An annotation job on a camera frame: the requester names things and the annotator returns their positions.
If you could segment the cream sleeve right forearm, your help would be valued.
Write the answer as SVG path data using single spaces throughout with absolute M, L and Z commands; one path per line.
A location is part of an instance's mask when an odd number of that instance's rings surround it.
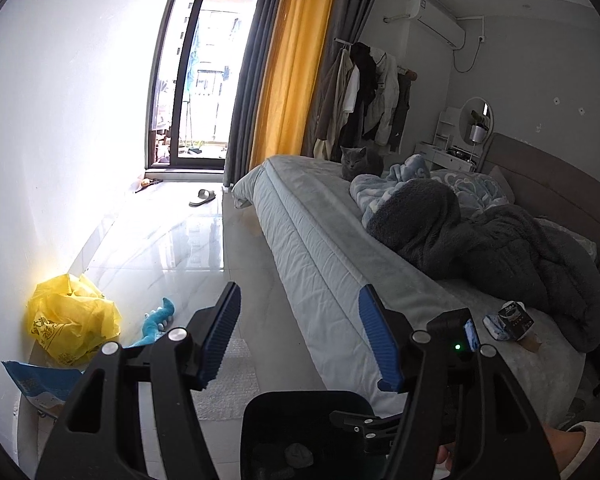
M 584 438 L 577 454 L 560 473 L 562 480 L 570 479 L 581 469 L 585 460 L 592 455 L 594 448 L 600 443 L 600 422 L 588 422 L 584 420 L 571 426 L 568 432 L 570 434 L 580 432 L 584 435 Z

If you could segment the right hand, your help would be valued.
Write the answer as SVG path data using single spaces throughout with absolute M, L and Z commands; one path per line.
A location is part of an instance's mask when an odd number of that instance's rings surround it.
M 584 429 L 562 431 L 546 425 L 543 428 L 560 472 L 560 478 L 567 479 L 583 460 L 586 431 Z

